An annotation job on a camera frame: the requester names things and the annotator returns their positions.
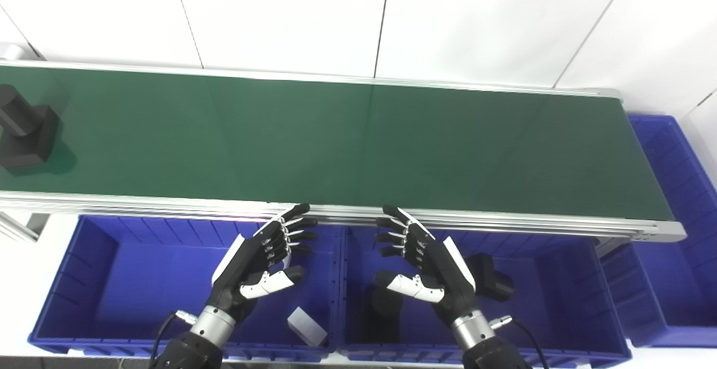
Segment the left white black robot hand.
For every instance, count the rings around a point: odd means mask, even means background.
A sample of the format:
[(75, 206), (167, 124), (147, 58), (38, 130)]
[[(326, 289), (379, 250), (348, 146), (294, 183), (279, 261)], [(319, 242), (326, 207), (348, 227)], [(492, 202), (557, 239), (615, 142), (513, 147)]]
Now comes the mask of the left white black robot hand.
[(235, 325), (254, 310), (258, 298), (292, 287), (305, 279), (302, 266), (277, 269), (294, 253), (310, 254), (315, 241), (316, 218), (308, 217), (311, 206), (302, 203), (272, 217), (248, 239), (238, 237), (215, 270), (206, 305), (210, 313), (228, 316)]

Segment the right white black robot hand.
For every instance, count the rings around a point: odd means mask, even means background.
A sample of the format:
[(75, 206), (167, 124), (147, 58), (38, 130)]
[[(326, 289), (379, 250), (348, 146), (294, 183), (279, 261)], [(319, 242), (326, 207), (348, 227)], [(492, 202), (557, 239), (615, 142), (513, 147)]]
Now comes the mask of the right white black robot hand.
[(410, 277), (380, 269), (374, 275), (374, 284), (430, 303), (446, 326), (477, 312), (476, 280), (455, 244), (439, 241), (423, 223), (399, 207), (384, 205), (382, 211), (384, 216), (375, 222), (385, 231), (374, 237), (377, 243), (387, 244), (380, 254), (401, 257), (418, 273)]

